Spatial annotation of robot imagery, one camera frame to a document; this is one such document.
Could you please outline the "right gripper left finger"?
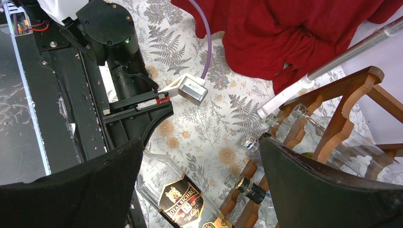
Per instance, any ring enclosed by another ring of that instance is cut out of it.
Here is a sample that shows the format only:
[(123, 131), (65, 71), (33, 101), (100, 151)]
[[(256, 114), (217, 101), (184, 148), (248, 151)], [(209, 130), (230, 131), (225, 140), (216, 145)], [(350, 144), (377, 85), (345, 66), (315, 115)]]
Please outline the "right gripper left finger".
[(0, 188), (3, 228), (123, 228), (131, 218), (134, 186), (144, 145), (137, 138), (66, 170), (31, 183)]

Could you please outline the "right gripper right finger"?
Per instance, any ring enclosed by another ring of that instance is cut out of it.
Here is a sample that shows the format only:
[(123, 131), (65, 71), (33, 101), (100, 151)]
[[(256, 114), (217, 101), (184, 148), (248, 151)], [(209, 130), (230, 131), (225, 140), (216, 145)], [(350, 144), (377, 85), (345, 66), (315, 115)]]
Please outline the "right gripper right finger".
[(271, 138), (259, 150), (280, 227), (402, 227), (401, 185), (334, 169)]

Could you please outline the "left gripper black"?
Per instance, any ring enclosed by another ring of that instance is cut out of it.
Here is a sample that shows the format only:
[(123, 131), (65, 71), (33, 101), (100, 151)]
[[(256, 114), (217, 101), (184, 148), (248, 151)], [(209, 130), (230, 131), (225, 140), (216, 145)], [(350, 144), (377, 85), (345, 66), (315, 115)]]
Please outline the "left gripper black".
[(109, 149), (137, 138), (146, 146), (156, 127), (172, 115), (167, 92), (151, 91), (110, 103), (102, 115)]

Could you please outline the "clear square liquor bottle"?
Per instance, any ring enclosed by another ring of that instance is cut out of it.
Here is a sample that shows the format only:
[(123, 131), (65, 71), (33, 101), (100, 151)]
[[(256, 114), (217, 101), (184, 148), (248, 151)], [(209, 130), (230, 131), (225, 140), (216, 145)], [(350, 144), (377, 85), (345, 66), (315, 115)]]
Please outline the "clear square liquor bottle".
[(242, 175), (235, 181), (234, 187), (240, 194), (259, 205), (259, 219), (265, 222), (267, 228), (274, 228), (277, 225), (278, 218), (270, 191), (265, 191)]

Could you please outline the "clear glass flask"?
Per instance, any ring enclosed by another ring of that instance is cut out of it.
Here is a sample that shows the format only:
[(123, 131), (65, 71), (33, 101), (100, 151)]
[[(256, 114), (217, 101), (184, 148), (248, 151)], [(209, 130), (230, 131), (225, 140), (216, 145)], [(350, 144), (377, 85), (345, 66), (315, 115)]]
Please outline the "clear glass flask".
[[(305, 129), (316, 144), (324, 137), (331, 120), (329, 116), (310, 114), (302, 104), (293, 109), (292, 115), (306, 122)], [(336, 144), (331, 155), (361, 177), (403, 184), (403, 165), (354, 130), (347, 139)]]

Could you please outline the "blue glass bottle silver cap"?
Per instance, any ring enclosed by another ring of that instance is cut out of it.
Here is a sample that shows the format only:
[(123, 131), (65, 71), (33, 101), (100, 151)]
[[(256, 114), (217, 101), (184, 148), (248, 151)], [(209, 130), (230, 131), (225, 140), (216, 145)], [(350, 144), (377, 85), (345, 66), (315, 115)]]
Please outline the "blue glass bottle silver cap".
[(248, 155), (260, 156), (259, 152), (260, 143), (252, 135), (244, 136), (240, 141), (240, 145), (248, 151), (247, 152)]

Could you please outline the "small clear glass bottle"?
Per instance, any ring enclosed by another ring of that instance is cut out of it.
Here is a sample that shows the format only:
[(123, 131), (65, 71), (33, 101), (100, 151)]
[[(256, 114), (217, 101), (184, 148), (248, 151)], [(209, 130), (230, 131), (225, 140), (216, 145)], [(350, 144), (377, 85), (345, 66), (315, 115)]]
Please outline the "small clear glass bottle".
[(270, 126), (270, 127), (279, 127), (279, 118), (277, 117), (276, 114), (270, 114), (267, 116), (265, 122)]

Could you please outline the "clear bottle black gold cap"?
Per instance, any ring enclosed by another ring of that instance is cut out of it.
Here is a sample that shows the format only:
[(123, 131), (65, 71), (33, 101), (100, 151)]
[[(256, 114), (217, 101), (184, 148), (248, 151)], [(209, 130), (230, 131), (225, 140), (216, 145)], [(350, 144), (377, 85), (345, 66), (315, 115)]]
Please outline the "clear bottle black gold cap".
[(167, 155), (143, 151), (136, 189), (175, 228), (234, 227)]

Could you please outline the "dark green wine bottle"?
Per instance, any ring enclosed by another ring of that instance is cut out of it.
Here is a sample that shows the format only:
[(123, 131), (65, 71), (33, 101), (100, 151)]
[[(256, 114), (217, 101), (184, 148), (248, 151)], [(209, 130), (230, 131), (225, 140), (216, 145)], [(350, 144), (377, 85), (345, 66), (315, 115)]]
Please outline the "dark green wine bottle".
[(301, 153), (301, 155), (306, 156), (308, 158), (312, 158), (314, 156), (313, 152), (303, 152)]

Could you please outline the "small clear bottle bluish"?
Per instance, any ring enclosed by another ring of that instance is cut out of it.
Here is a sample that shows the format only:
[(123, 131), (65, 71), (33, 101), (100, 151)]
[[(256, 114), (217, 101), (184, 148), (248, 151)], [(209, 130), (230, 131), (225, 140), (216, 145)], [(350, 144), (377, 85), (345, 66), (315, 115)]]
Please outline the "small clear bottle bluish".
[(230, 174), (226, 177), (224, 184), (231, 189), (236, 189), (241, 179), (242, 176), (234, 176)]

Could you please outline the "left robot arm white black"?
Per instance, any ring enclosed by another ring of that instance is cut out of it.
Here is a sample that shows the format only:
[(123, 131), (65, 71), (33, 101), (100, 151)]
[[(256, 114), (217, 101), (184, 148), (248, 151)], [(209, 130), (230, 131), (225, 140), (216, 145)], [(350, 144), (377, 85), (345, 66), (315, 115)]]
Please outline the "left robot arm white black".
[(167, 92), (160, 92), (146, 68), (134, 19), (122, 5), (108, 0), (19, 0), (42, 31), (57, 34), (98, 66), (107, 66), (118, 100), (108, 102), (104, 91), (92, 99), (108, 149), (130, 140), (147, 145), (156, 127), (173, 115)]

